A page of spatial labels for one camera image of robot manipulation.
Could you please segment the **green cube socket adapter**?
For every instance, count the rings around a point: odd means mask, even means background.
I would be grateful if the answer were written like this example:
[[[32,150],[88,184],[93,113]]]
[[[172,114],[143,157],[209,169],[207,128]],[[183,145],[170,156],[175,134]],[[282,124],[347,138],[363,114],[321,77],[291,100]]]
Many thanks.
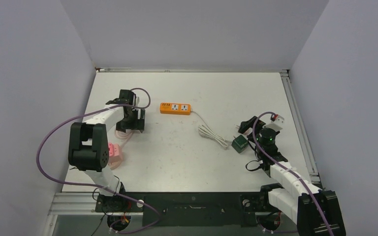
[[[249,141],[243,135],[239,135],[234,137],[233,141],[231,142],[231,146],[238,154],[240,154],[249,146]]]

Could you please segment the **pink round socket base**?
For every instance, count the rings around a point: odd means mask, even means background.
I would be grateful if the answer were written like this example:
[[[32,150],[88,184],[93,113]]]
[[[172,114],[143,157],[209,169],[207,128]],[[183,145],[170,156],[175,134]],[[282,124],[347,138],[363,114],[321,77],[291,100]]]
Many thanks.
[[[108,166],[111,170],[118,168],[124,160],[122,147],[119,144],[108,143]]]

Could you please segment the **orange power strip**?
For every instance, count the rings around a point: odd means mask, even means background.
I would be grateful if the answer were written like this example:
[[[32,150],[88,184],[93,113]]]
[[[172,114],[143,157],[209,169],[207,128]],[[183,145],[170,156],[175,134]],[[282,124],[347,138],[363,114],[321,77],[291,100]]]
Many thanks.
[[[191,105],[184,103],[161,103],[159,106],[161,114],[168,115],[190,115]]]

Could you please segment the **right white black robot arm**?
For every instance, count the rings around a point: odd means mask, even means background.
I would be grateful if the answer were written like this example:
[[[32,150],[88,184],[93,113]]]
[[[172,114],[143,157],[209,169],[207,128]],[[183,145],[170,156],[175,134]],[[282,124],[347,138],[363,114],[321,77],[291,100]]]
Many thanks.
[[[255,155],[257,167],[275,180],[263,185],[258,197],[264,210],[275,208],[284,213],[301,236],[345,236],[346,229],[337,195],[323,190],[304,179],[285,158],[276,145],[276,137],[283,128],[284,118],[271,113],[266,124],[254,116],[238,126],[240,135],[232,141],[232,147],[242,153],[249,146]]]

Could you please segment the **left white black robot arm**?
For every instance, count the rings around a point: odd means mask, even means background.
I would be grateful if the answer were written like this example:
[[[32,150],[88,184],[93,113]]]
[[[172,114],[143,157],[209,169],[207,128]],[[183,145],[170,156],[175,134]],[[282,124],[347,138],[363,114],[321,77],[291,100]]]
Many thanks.
[[[108,131],[145,130],[145,110],[140,107],[137,89],[122,89],[119,96],[106,102],[103,109],[86,114],[87,120],[74,122],[70,127],[68,162],[86,173],[114,211],[122,211],[127,205],[125,187],[108,166]]]

